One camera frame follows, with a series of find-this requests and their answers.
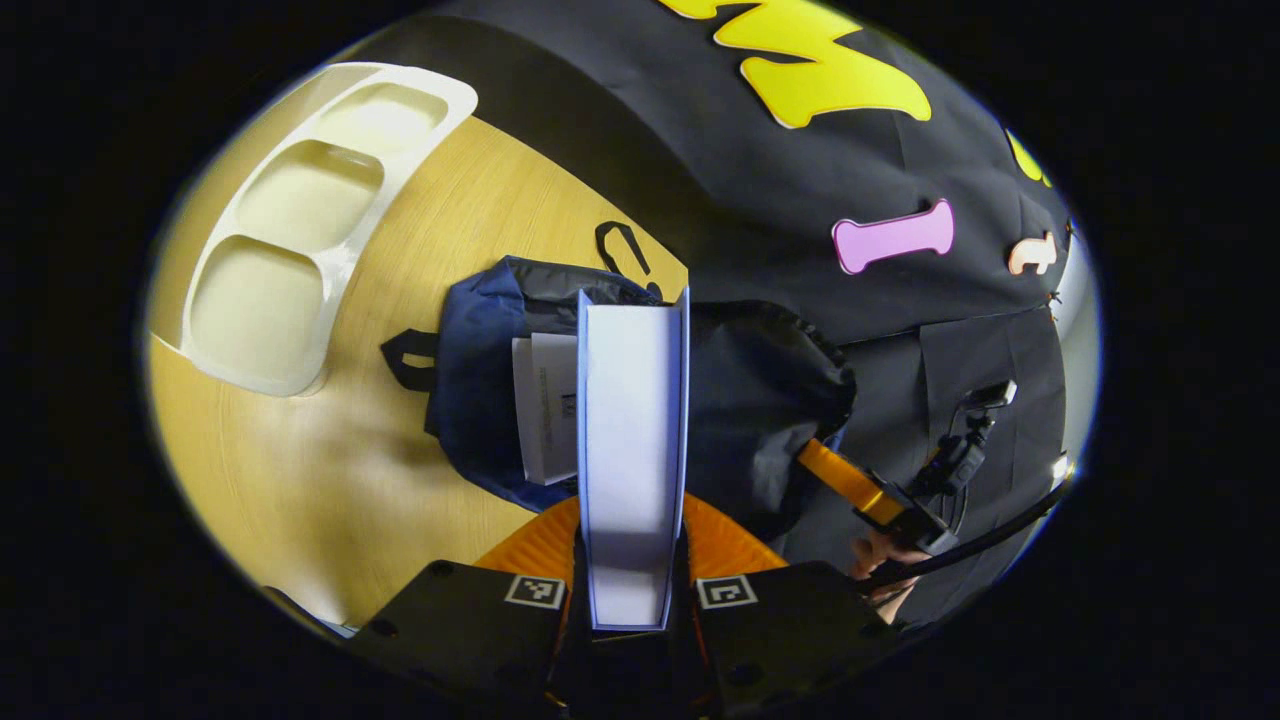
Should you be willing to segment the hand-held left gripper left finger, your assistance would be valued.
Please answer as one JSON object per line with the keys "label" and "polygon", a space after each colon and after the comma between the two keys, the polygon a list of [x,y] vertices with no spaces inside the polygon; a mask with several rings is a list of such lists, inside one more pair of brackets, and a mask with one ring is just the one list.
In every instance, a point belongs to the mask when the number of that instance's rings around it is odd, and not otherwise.
{"label": "hand-held left gripper left finger", "polygon": [[351,638],[361,659],[484,719],[562,719],[550,682],[573,600],[579,500],[472,564],[431,561]]}

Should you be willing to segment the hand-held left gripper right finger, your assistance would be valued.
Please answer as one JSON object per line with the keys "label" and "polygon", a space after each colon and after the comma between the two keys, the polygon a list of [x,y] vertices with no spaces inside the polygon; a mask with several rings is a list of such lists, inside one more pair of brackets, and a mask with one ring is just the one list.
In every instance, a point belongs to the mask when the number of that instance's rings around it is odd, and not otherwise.
{"label": "hand-held left gripper right finger", "polygon": [[844,685],[901,634],[824,562],[788,564],[732,518],[684,497],[698,716],[769,716]]}

